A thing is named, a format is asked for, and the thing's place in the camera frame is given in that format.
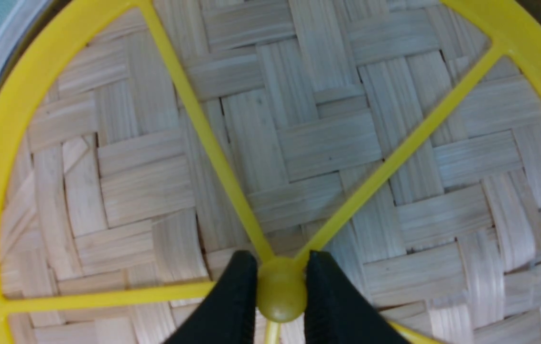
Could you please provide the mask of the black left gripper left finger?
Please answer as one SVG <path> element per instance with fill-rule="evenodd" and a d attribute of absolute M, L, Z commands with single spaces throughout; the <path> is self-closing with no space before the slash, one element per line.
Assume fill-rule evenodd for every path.
<path fill-rule="evenodd" d="M 252 344 L 256 329 L 258 265 L 234 252 L 222 276 L 166 344 Z"/>

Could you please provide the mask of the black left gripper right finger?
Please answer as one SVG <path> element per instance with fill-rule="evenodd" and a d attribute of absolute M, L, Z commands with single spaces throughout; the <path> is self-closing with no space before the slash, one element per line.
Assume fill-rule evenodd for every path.
<path fill-rule="evenodd" d="M 406 344 L 408 340 L 379 314 L 329 252 L 311 251 L 307 263 L 308 344 Z"/>

